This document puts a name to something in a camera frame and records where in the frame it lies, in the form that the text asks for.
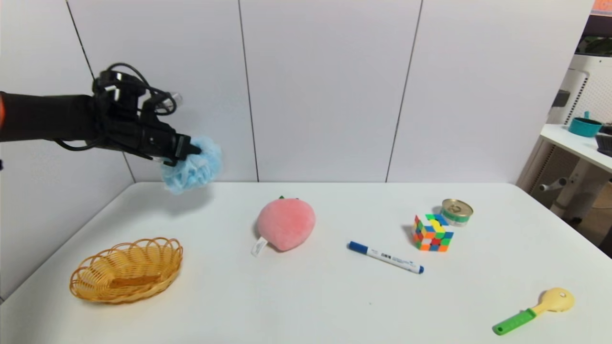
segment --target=rubik's cube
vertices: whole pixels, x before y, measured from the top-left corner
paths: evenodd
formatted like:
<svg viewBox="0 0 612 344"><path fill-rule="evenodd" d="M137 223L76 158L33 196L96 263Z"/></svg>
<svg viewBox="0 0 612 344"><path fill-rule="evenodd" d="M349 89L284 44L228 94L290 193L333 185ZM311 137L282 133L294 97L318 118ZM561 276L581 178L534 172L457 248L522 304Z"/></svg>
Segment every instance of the rubik's cube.
<svg viewBox="0 0 612 344"><path fill-rule="evenodd" d="M449 224L439 214L426 214L425 218L414 217L412 238L421 251L446 252L449 249L453 232L447 230Z"/></svg>

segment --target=blue marker cap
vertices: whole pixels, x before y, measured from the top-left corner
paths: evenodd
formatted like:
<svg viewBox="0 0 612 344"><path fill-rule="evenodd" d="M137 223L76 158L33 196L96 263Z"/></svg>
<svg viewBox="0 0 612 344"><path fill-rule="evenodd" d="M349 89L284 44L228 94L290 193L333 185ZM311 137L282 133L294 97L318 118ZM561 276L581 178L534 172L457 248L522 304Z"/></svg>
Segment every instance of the blue marker cap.
<svg viewBox="0 0 612 344"><path fill-rule="evenodd" d="M348 243L348 249L355 251L355 252L359 252L359 253L363 253L363 254L367 254L368 253L368 247L367 246L363 246L362 244L358 244L354 241L351 241Z"/></svg>

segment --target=pink peach plush toy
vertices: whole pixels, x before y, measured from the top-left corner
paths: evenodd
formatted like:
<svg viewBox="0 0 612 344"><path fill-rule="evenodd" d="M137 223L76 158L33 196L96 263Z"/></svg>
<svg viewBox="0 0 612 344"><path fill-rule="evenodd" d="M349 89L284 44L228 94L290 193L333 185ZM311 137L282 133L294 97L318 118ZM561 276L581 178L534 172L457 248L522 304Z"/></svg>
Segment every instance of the pink peach plush toy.
<svg viewBox="0 0 612 344"><path fill-rule="evenodd" d="M259 213L257 230L261 237L251 254L259 255L268 242L279 251L294 249L306 241L314 227L315 212L308 203L281 196Z"/></svg>

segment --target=panel seam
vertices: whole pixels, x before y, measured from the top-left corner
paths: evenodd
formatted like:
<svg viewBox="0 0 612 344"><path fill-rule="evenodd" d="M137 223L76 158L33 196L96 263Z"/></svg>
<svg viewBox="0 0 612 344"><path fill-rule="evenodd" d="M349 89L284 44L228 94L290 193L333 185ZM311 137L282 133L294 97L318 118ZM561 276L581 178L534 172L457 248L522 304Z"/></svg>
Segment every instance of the panel seam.
<svg viewBox="0 0 612 344"><path fill-rule="evenodd" d="M87 57L87 53L85 53L85 47L83 46L83 41L81 40L81 35L78 33L77 23L75 21L75 17L72 15L72 10L70 9L70 4L68 0L66 0L66 6L68 7L68 13L70 14L70 19L72 20L72 26L75 28L76 37L78 38L78 43L81 45L81 50L83 51L83 56L85 57L85 62L87 62L87 67L89 68L89 73L91 74L91 80L95 80L94 71L91 69L91 64L89 63L89 58ZM125 156L125 152L121 152L123 154L123 159L125 160L125 164L127 165L127 170L130 171L130 175L132 176L132 182L136 183L136 178L134 177L134 173L132 172L132 167L130 163L127 161L127 157Z"/></svg>
<svg viewBox="0 0 612 344"><path fill-rule="evenodd" d="M255 125L253 124L253 107L251 106L251 89L248 84L247 48L244 45L244 28L242 27L242 8L238 0L238 17L240 19L240 34L242 36L242 54L244 55L244 74L247 78L248 113L251 117L251 133L253 135L253 155L255 156L255 174L259 182L259 168L257 166L257 148L255 147Z"/></svg>
<svg viewBox="0 0 612 344"><path fill-rule="evenodd" d="M397 114L397 123L395 124L395 134L393 135L393 144L391 145L391 155L389 156L389 166L387 166L387 176L384 179L385 183L387 183L389 181L389 171L391 170L391 160L393 160L393 151L395 149L395 140L397 139L397 131L400 128L401 109L404 106L404 97L406 97L406 86L408 85L408 75L410 74L410 67L412 66L412 57L414 56L414 47L417 45L417 33L419 32L419 23L420 23L421 11L423 11L423 0L421 0L421 2L420 2L419 16L417 17L417 25L416 25L416 28L414 28L414 37L413 37L413 40L412 40L412 49L410 49L410 59L408 60L408 70L406 71L406 80L404 81L404 91L401 94L400 112Z"/></svg>

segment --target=black cable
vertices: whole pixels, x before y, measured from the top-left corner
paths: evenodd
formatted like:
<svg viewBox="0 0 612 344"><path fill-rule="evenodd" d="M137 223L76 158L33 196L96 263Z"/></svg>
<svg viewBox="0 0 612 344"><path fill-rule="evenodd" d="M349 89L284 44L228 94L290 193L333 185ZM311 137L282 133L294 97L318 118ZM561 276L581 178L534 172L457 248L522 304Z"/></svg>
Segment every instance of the black cable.
<svg viewBox="0 0 612 344"><path fill-rule="evenodd" d="M164 101L166 99L170 99L170 101L172 102L172 110L170 112L166 112L166 113L155 112L158 116L167 116L169 114L173 114L176 111L176 108L178 107L178 104L176 103L176 100L174 99L174 97L172 97L172 95L170 95L168 92L162 91L159 88L155 88L155 87L152 87L152 86L149 86L149 85L136 84L136 83L131 82L131 81L116 80L116 81L113 81L112 83L101 84L100 87L101 88L106 88L106 87L109 87L109 86L120 86L120 85L142 87L142 88L145 88L145 89L149 90L149 92L154 91L156 94L159 94L159 93L165 94L166 98L164 98L162 101Z"/></svg>
<svg viewBox="0 0 612 344"><path fill-rule="evenodd" d="M143 81L143 83L144 83L145 85L147 85L147 86L149 85L149 83L147 82L147 79L145 79L145 78L144 78L144 76L143 76L142 74L140 74L140 72L138 71L138 69L136 69L136 68L132 67L131 65L129 65L129 64L127 64L127 63L117 62L117 63L114 63L114 64L112 64L112 65L108 66L108 68L107 68L106 70L110 72L110 71L111 71L111 70L113 70L113 68L115 68L115 67L126 67L126 68L131 69L132 71L134 71L134 73L136 73L136 75L138 75L138 77L140 78L140 80L142 80L142 81Z"/></svg>
<svg viewBox="0 0 612 344"><path fill-rule="evenodd" d="M56 138L53 141L55 141L55 143L57 143L58 145L62 146L62 148L66 148L69 151L79 152L79 151L86 151L88 149L92 149L96 147L100 142L102 142L102 140L104 140L104 136L100 136L94 141L91 141L91 143L86 144L85 146L80 146L80 147L71 146L59 138Z"/></svg>

